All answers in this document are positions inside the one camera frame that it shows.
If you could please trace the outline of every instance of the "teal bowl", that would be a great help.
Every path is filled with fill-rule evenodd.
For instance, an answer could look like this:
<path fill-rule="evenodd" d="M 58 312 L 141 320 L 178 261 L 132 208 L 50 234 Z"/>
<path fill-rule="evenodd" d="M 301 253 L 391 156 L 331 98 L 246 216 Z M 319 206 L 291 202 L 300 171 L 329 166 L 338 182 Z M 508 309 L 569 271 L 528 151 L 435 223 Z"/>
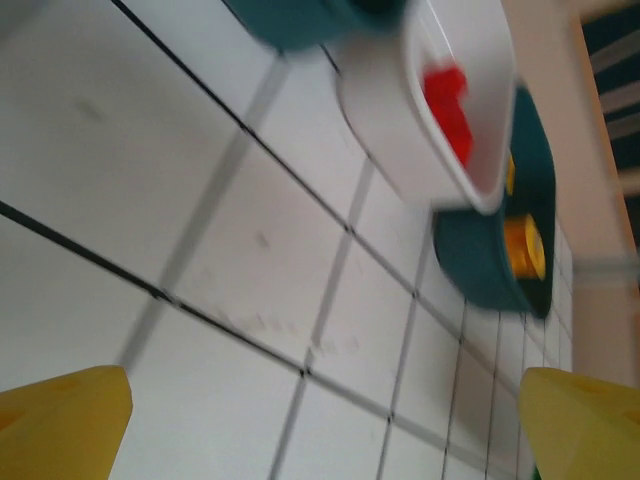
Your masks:
<path fill-rule="evenodd" d="M 553 295 L 556 180 L 553 156 L 533 99 L 526 87 L 516 92 L 511 137 L 515 164 L 512 196 L 497 212 L 440 212 L 435 220 L 436 255 L 444 272 L 471 303 L 487 309 L 531 313 L 545 319 Z M 507 216 L 533 216 L 542 238 L 543 280 L 516 279 L 504 238 Z"/>
<path fill-rule="evenodd" d="M 353 31 L 386 32 L 406 0 L 225 0 L 245 28 L 278 50 L 300 50 Z"/>

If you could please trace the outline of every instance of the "yellow toy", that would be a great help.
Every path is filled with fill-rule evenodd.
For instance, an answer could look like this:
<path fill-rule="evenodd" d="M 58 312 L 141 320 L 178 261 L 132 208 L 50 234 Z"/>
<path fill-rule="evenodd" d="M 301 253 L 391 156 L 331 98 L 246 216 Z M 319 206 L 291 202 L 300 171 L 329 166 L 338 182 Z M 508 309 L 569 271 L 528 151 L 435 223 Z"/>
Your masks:
<path fill-rule="evenodd" d="M 0 479 L 107 479 L 132 408 L 115 366 L 0 393 Z"/>
<path fill-rule="evenodd" d="M 513 187 L 516 181 L 516 164 L 513 162 L 513 155 L 509 156 L 509 167 L 507 170 L 507 195 L 513 195 Z"/>
<path fill-rule="evenodd" d="M 519 409 L 543 480 L 640 478 L 639 390 L 530 368 Z"/>
<path fill-rule="evenodd" d="M 544 247 L 536 222 L 531 215 L 507 218 L 504 237 L 511 270 L 516 278 L 544 279 Z"/>

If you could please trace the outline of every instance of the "green object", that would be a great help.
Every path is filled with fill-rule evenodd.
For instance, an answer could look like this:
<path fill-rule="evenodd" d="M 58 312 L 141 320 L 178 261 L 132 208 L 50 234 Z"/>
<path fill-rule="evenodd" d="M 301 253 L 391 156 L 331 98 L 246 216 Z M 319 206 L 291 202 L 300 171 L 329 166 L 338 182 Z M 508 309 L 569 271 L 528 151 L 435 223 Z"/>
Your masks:
<path fill-rule="evenodd" d="M 278 50 L 299 50 L 354 30 L 384 32 L 406 0 L 225 0 L 253 35 Z"/>
<path fill-rule="evenodd" d="M 441 212 L 434 242 L 440 265 L 467 299 L 482 308 L 532 313 L 544 319 L 551 309 L 556 215 L 553 157 L 533 99 L 517 88 L 511 153 L 515 164 L 513 195 L 505 193 L 499 210 L 484 216 L 475 210 Z M 542 237 L 546 275 L 516 279 L 504 238 L 507 215 L 531 214 Z"/>

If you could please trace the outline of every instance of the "white wall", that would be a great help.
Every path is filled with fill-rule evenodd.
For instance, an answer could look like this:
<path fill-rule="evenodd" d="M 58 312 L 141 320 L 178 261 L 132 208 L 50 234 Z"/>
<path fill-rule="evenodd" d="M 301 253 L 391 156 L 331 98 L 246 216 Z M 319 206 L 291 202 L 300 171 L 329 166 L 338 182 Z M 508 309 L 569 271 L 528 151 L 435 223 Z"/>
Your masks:
<path fill-rule="evenodd" d="M 611 189 L 579 57 L 569 29 L 576 15 L 617 0 L 503 0 L 518 68 L 529 85 L 554 155 L 558 216 L 574 259 L 625 254 L 628 222 Z M 628 287 L 574 292 L 575 371 L 636 384 L 636 336 Z"/>

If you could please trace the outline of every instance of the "plastic bowl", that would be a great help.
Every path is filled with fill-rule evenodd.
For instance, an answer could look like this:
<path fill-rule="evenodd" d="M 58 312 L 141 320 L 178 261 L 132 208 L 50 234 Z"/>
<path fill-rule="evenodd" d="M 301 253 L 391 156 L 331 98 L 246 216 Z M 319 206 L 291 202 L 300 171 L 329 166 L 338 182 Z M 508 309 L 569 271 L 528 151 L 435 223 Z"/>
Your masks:
<path fill-rule="evenodd" d="M 467 169 L 422 93 L 430 66 L 455 61 L 474 136 Z M 405 200 L 439 208 L 500 206 L 516 66 L 500 0 L 414 0 L 392 38 L 359 38 L 340 55 L 339 97 L 356 137 Z"/>
<path fill-rule="evenodd" d="M 518 88 L 511 139 L 515 163 L 512 196 L 492 215 L 466 209 L 441 212 L 434 225 L 440 266 L 474 305 L 532 313 L 544 319 L 553 297 L 556 182 L 553 157 L 533 99 Z M 545 252 L 544 279 L 516 279 L 504 236 L 506 216 L 530 214 Z"/>

